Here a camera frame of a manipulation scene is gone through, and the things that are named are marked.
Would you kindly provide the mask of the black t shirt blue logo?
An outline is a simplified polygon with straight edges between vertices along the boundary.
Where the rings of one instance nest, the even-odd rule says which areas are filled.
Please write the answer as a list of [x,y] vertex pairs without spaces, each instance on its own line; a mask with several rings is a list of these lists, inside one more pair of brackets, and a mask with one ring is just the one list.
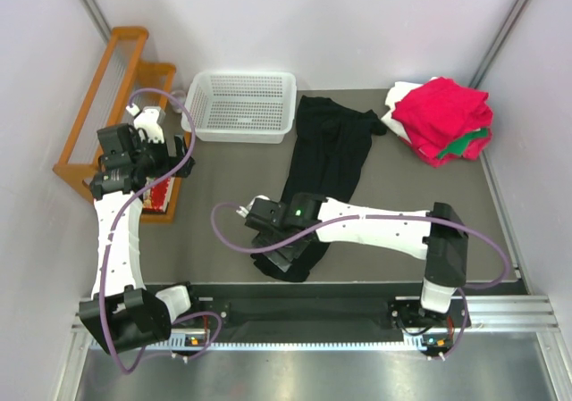
[[387,127],[374,111],[350,109],[329,97],[301,97],[295,121],[297,140],[281,201],[288,204],[297,193],[311,193],[347,203],[372,136],[386,134]]

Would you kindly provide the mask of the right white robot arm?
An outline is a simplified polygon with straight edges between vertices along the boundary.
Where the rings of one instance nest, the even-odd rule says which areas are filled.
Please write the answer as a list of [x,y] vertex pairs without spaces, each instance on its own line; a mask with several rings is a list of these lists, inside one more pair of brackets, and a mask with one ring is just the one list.
[[455,291],[467,281],[468,235],[450,205],[394,212],[298,193],[288,203],[257,196],[238,213],[257,231],[253,247],[281,272],[300,266],[304,257],[331,243],[376,246],[424,262],[416,311],[430,326],[449,316]]

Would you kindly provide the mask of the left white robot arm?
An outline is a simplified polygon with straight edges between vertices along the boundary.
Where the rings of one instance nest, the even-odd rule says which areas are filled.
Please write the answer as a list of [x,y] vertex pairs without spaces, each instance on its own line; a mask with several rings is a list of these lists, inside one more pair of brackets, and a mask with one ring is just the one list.
[[97,276],[79,317],[106,353],[119,354],[167,340],[175,321],[189,327],[202,318],[203,306],[187,285],[149,291],[139,262],[138,191],[177,166],[188,176],[194,161],[185,156],[183,137],[175,139],[176,155],[169,154],[156,121],[103,128],[97,139],[102,154],[89,183],[98,221]]

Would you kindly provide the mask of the red box in rack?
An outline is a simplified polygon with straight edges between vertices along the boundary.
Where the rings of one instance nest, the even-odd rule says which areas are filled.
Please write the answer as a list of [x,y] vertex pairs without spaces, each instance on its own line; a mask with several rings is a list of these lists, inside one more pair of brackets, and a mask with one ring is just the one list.
[[147,190],[142,196],[145,213],[166,213],[172,196],[174,180],[165,179]]

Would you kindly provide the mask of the small clear plastic cup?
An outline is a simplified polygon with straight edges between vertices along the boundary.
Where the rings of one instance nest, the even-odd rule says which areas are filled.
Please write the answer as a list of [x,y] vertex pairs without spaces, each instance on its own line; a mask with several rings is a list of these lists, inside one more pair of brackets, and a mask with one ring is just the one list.
[[185,104],[187,94],[184,90],[173,90],[172,96],[176,98],[178,104],[171,104],[172,110],[175,113],[182,113],[182,107]]

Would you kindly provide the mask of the white plastic perforated basket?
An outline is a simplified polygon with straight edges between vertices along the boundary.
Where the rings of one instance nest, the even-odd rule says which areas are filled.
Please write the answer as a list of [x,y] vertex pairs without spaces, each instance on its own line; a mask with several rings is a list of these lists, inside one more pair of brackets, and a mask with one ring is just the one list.
[[205,142],[280,144],[294,124],[296,77],[284,71],[203,71],[185,107]]

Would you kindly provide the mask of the white folded t shirt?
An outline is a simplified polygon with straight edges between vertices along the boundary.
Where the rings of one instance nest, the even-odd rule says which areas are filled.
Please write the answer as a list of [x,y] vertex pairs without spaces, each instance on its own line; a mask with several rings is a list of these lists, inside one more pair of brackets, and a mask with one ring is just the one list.
[[388,111],[380,118],[381,122],[390,131],[409,145],[411,144],[411,141],[408,133],[406,132],[403,124],[393,118],[393,112],[396,109],[397,103],[401,102],[411,91],[421,88],[422,86],[422,83],[396,81],[385,97],[385,105],[388,107]]

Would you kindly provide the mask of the green folded t shirt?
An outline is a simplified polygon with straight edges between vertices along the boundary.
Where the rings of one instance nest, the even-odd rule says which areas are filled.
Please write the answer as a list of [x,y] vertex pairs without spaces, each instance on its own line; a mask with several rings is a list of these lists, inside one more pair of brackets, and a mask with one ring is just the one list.
[[473,159],[480,151],[480,143],[489,136],[488,128],[476,129],[469,131],[464,136],[450,142],[445,148],[437,154],[439,160],[450,155]]

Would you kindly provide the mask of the red folded t shirt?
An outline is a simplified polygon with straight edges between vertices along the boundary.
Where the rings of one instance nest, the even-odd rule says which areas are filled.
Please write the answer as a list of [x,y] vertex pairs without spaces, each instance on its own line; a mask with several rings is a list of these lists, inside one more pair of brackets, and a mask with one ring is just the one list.
[[489,136],[480,143],[478,155],[473,159],[463,158],[474,161],[492,140],[493,112],[488,98],[485,91],[460,86],[453,79],[433,77],[397,103],[393,118],[408,133],[411,144],[404,142],[433,167],[463,158],[454,155],[437,158],[450,142],[469,131],[488,128]]

